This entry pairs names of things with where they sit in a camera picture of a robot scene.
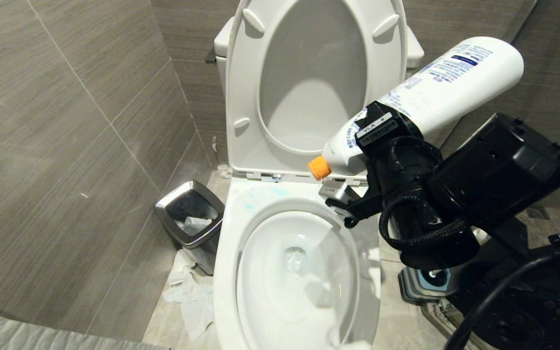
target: sticker label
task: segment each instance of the sticker label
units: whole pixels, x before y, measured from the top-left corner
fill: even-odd
[[[420,117],[446,93],[442,84],[451,84],[492,54],[492,51],[476,45],[455,46],[379,101],[409,118]]]
[[[392,116],[393,115],[390,112],[382,115],[380,118],[378,118],[371,124],[367,125],[364,129],[358,131],[358,133],[356,133],[356,136],[359,138],[364,136],[366,133],[371,132],[372,129],[375,129],[376,127],[380,126],[383,122],[386,122],[386,120],[389,120]]]
[[[353,123],[351,123],[351,126],[349,126],[347,128],[347,131],[345,131],[345,142],[347,144],[347,148],[358,147],[358,144],[356,143],[356,138],[353,137],[353,135],[355,135],[356,132],[360,130],[360,127],[358,126],[358,124],[356,124],[355,121],[364,119],[364,117],[366,116],[367,116],[367,109],[364,108],[362,109],[362,111],[360,111],[360,113],[358,113],[358,115],[353,117]]]
[[[382,126],[379,129],[376,129],[375,131],[373,131],[372,133],[366,135],[366,137],[363,137],[360,139],[360,144],[362,146],[368,146],[369,144],[371,144],[373,141],[377,140],[378,138],[386,135],[387,133],[393,131],[394,129],[396,129],[399,125],[397,124],[396,120],[391,120],[390,122],[387,122],[384,126]]]

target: crumpled tissue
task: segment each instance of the crumpled tissue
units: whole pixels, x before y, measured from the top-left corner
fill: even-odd
[[[213,277],[196,274],[192,271],[194,265],[187,252],[179,250],[167,277],[171,287],[163,292],[164,301],[181,303],[181,315],[191,341],[213,322]]]
[[[218,172],[218,175],[222,179],[229,179],[229,178],[233,177],[233,168],[231,168],[227,164],[218,165],[217,166],[217,172]]]

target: black cable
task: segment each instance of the black cable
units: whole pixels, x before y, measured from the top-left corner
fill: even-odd
[[[496,287],[494,287],[491,292],[480,301],[480,303],[476,304],[472,310],[468,312],[468,314],[464,317],[464,321],[459,325],[457,330],[453,332],[449,340],[444,344],[444,350],[458,350],[464,348],[468,338],[473,330],[474,326],[476,326],[476,322],[481,314],[491,305],[491,303],[496,300],[498,295],[502,293],[511,284],[518,279],[518,277],[524,275],[526,272],[533,270],[534,268],[541,266],[542,264],[549,263],[553,260],[554,255],[550,253],[550,255],[545,255],[543,257],[538,257],[532,261],[529,261],[522,266],[518,267],[514,272],[511,272],[507,277],[500,280]]]
[[[438,239],[447,239],[453,235],[464,234],[465,229],[470,224],[463,218],[457,218],[446,226],[434,231],[425,233],[420,237],[413,239],[394,239],[388,232],[388,221],[393,211],[401,206],[428,206],[429,204],[413,195],[401,195],[396,197],[390,203],[387,203],[380,215],[380,235],[382,238],[396,250],[404,250],[406,252],[416,252],[424,249],[422,244],[433,244]]]
[[[434,165],[442,163],[442,153],[433,144],[417,137],[396,137],[389,141],[388,147],[388,167],[391,171],[401,172],[403,166],[396,155],[398,146],[416,146],[425,151],[434,161]]]

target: toilet lid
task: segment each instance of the toilet lid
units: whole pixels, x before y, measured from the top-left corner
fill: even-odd
[[[227,53],[230,165],[309,176],[325,142],[403,81],[406,56],[401,0],[242,0]]]

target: bottle label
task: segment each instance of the bottle label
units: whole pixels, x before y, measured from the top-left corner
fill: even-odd
[[[412,118],[413,114],[426,111],[429,105],[442,98],[446,89],[438,86],[455,82],[492,54],[485,47],[472,44],[455,46],[380,98],[379,102]]]
[[[347,148],[358,147],[358,144],[356,143],[356,137],[353,136],[360,130],[360,127],[358,126],[358,124],[356,124],[356,120],[364,119],[366,116],[367,109],[364,108],[362,109],[362,111],[360,111],[360,113],[356,114],[352,118],[353,122],[345,131],[345,142],[347,143]]]

